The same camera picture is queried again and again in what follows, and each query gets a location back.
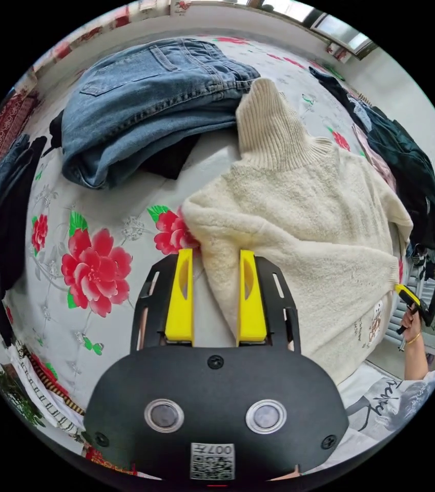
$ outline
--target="human hand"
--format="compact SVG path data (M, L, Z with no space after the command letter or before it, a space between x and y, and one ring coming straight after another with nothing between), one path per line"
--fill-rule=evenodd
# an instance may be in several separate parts
M419 311L416 311L412 314L411 310L415 307L415 304L412 304L411 307L407 307L407 311L403 315L401 326L405 327L405 331L403 332L403 336L406 342L413 340L420 332L421 332L421 316Z

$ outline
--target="folded jeans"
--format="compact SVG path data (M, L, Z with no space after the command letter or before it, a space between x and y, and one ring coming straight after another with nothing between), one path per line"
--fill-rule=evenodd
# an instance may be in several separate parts
M82 75L64 110L62 173L87 188L116 186L183 138L234 126L259 76L195 39L110 55Z

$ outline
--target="human arm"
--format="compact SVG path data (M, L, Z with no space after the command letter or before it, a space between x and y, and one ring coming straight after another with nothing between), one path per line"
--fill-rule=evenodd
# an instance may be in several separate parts
M407 309L403 315L402 326L406 327L403 332L405 338L405 380L416 381L424 379L429 372L427 365L426 352L424 349L424 339L421 332L421 317L419 312L412 314Z

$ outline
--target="white wall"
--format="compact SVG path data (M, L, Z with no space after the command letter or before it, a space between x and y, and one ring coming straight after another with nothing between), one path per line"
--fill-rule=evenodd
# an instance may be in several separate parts
M148 18L106 32L85 43L56 63L38 80L40 94L47 94L60 79L78 73L97 60L120 49L143 41L178 35L196 35L240 31L253 36L256 41L279 43L291 51L305 51L326 60L337 69L343 68L326 53L327 44L301 27L252 9L224 5L191 5L184 15L162 15Z
M435 173L435 108L414 79L385 51L351 59L341 73L390 119L396 119L432 162Z

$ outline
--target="printed number label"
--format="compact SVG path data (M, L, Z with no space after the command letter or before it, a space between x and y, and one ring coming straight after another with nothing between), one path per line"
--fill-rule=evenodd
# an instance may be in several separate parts
M192 442L190 478L194 480L234 480L234 444Z

